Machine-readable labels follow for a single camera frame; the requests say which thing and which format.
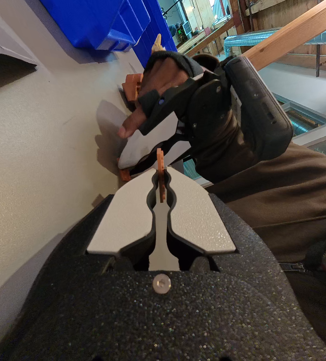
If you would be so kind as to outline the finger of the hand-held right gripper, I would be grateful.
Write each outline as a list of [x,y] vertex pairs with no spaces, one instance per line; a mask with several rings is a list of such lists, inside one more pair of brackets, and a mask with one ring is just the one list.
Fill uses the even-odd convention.
[[138,164],[145,156],[149,155],[159,143],[171,138],[177,129],[178,118],[175,113],[170,113],[164,120],[156,125],[147,135],[137,129],[129,137],[119,161],[119,168],[130,168]]
[[178,159],[189,151],[191,145],[188,141],[177,141],[174,145],[170,148],[170,150],[165,154],[165,167],[175,163]]

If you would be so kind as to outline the brown horned brick dinosaur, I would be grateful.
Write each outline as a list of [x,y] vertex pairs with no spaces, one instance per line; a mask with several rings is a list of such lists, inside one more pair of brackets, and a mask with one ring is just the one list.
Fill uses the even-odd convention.
[[159,33],[153,43],[151,54],[154,54],[155,52],[159,51],[165,51],[165,47],[161,45],[161,34]]

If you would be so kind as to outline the person's right hand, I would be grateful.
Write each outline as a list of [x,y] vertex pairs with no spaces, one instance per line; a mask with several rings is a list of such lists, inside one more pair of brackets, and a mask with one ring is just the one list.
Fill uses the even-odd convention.
[[[183,84],[188,78],[188,74],[172,58],[158,60],[143,76],[139,95],[145,95],[154,89],[162,95],[167,89]],[[141,104],[135,101],[135,110],[123,122],[117,132],[118,136],[122,139],[129,138],[146,120]]]

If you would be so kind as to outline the blue plastic bin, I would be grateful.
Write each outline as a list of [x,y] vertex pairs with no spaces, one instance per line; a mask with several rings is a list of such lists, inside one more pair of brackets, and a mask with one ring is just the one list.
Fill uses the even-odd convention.
[[158,34],[161,34],[161,45],[166,51],[177,52],[169,27],[164,19],[157,0],[143,0],[143,4],[150,16],[150,23],[143,32],[138,44],[133,50],[143,67],[151,56],[151,49]]
[[151,21],[141,0],[41,0],[41,3],[76,48],[129,51]]

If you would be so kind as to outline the wooden column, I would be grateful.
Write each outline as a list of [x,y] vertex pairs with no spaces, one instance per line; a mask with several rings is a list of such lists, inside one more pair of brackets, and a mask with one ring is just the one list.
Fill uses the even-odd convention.
[[326,0],[247,50],[243,56],[259,71],[324,31],[326,31]]

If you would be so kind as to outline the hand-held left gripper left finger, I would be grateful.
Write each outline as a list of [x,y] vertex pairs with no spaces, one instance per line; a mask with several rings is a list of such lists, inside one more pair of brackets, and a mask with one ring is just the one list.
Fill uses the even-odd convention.
[[87,253],[118,256],[155,231],[156,187],[155,169],[123,185],[113,196]]

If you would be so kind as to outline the person's right forearm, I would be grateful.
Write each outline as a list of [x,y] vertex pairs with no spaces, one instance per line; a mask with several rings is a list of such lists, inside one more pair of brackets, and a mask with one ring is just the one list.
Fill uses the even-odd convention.
[[326,155],[290,143],[258,162],[232,113],[212,138],[192,146],[207,188],[243,219],[281,263],[296,263],[326,240]]

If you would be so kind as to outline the brown long plate brick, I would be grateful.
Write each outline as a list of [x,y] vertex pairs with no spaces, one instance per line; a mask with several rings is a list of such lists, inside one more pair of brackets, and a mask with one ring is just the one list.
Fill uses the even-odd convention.
[[158,185],[159,185],[159,196],[160,203],[165,201],[165,169],[158,170]]

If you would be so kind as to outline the grey desk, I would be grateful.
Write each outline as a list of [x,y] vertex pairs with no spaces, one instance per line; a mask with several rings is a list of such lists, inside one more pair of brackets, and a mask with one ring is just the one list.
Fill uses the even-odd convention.
[[0,288],[58,233],[114,193],[115,133],[98,116],[115,106],[133,49],[74,48],[40,1],[0,1],[0,27],[37,62],[0,76]]

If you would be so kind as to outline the person's brown jacket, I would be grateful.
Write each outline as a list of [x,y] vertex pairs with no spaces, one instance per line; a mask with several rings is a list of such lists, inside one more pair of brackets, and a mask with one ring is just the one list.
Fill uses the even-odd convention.
[[280,266],[314,331],[326,345],[326,219],[292,224],[290,259]]

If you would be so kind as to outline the corrugated silver duct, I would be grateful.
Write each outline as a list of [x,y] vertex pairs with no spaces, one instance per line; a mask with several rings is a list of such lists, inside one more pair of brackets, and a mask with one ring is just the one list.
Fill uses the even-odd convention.
[[[224,53],[226,56],[228,56],[231,53],[233,47],[255,46],[280,29],[281,28],[264,29],[240,35],[228,36],[224,40]],[[326,30],[304,43],[304,45],[326,45]]]

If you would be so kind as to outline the brown toy brick model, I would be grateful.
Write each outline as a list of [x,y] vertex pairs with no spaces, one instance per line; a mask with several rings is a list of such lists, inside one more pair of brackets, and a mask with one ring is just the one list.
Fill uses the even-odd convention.
[[135,107],[138,101],[143,80],[143,73],[126,75],[125,82],[122,83],[122,89],[125,99],[130,107]]

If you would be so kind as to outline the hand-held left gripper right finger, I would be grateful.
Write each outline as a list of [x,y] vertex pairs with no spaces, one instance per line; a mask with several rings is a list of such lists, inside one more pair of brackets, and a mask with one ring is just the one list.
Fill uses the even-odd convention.
[[170,166],[166,175],[173,236],[204,255],[235,252],[236,246],[208,192]]

